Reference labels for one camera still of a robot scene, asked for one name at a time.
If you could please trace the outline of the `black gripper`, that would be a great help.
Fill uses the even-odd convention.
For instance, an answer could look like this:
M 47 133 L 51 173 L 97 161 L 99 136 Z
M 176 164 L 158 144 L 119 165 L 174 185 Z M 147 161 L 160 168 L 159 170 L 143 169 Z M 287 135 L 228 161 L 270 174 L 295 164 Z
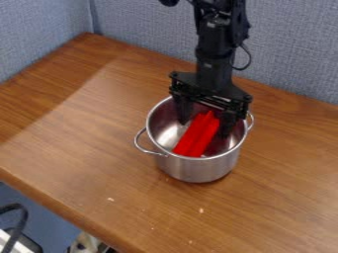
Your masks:
M 247 115 L 252 96 L 232 82 L 235 51 L 208 57 L 196 51 L 196 70 L 172 71 L 168 91 L 175 101 L 178 121 L 184 125 L 191 117 L 192 103 L 206 102 L 219 107 L 219 136 L 226 138 L 238 119 Z

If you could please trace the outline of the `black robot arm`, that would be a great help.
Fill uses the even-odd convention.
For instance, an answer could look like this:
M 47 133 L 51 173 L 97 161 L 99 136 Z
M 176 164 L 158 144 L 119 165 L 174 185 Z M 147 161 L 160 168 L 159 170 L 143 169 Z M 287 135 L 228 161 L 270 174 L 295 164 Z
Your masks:
M 198 35 L 194 72 L 174 71 L 168 77 L 168 91 L 174 99 L 178 121 L 184 124 L 192 114 L 192 104 L 206 103 L 222 110 L 218 133 L 226 137 L 239 120 L 247 116 L 252 96 L 232 82 L 236 48 L 250 52 L 244 40 L 251 24 L 246 13 L 246 0 L 186 0 L 194 9 Z

